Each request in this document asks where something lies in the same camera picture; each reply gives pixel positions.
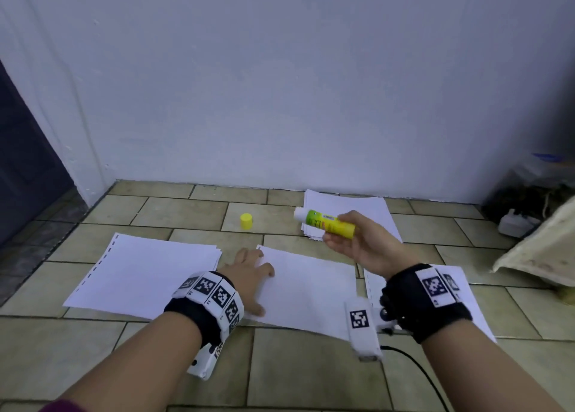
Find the beige cloth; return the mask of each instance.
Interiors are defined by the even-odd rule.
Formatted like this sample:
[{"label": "beige cloth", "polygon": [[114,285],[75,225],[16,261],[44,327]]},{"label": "beige cloth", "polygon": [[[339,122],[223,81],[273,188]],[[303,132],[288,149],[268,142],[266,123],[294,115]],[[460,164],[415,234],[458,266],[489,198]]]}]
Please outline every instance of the beige cloth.
[{"label": "beige cloth", "polygon": [[499,258],[493,271],[502,267],[575,287],[575,197],[557,209],[534,234]]}]

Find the person's right arm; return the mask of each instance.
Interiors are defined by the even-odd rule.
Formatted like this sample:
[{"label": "person's right arm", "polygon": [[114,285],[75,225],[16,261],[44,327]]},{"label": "person's right arm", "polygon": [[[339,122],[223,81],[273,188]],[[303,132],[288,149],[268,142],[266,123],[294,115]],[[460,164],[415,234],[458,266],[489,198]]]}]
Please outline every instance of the person's right arm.
[{"label": "person's right arm", "polygon": [[[327,246],[370,272],[388,280],[420,263],[405,245],[359,212],[338,219],[355,224],[354,238],[325,234]],[[471,321],[456,321],[421,346],[456,412],[565,412]]]}]

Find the wristband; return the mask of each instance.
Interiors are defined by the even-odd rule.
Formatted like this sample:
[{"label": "wristband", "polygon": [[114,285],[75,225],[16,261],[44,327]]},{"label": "wristband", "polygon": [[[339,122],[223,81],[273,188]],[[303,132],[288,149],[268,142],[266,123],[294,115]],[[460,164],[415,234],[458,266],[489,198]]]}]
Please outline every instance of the wristband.
[{"label": "wristband", "polygon": [[471,313],[459,298],[451,276],[420,263],[400,271],[382,290],[381,306],[386,317],[396,319],[413,334],[417,343],[460,319],[472,321]]},{"label": "wristband", "polygon": [[202,334],[202,347],[219,345],[244,316],[244,305],[232,282],[216,271],[188,277],[172,294],[165,311],[183,314]]}]

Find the black cable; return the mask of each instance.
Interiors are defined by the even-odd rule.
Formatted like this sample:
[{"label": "black cable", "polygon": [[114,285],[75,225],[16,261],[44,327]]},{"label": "black cable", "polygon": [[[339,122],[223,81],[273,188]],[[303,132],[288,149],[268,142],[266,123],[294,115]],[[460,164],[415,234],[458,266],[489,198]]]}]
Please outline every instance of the black cable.
[{"label": "black cable", "polygon": [[395,348],[395,347],[390,347],[388,345],[380,345],[379,346],[380,349],[382,350],[392,350],[392,351],[397,351],[398,353],[403,354],[404,356],[408,357],[411,359],[411,361],[417,365],[417,367],[421,370],[421,372],[423,372],[425,374],[425,377],[427,377],[427,381],[431,384],[431,386],[433,387],[435,394],[437,394],[437,396],[439,397],[439,401],[441,401],[441,404],[443,405],[443,408],[445,409],[446,412],[449,412],[449,409],[447,408],[447,405],[445,404],[445,401],[443,400],[443,397],[441,396],[439,390],[435,387],[435,383],[433,383],[433,380],[431,380],[431,378],[429,377],[429,375],[427,374],[427,372],[423,369],[423,367],[410,355],[408,355],[405,351],[403,350],[399,350],[399,348]]}]

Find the yellow cap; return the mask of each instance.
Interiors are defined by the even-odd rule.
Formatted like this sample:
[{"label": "yellow cap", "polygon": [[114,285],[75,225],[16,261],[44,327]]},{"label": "yellow cap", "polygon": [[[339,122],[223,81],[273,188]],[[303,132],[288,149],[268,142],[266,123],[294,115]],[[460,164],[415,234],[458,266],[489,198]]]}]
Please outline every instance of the yellow cap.
[{"label": "yellow cap", "polygon": [[240,224],[243,230],[251,229],[254,222],[252,221],[252,217],[250,213],[242,213],[240,215]]}]

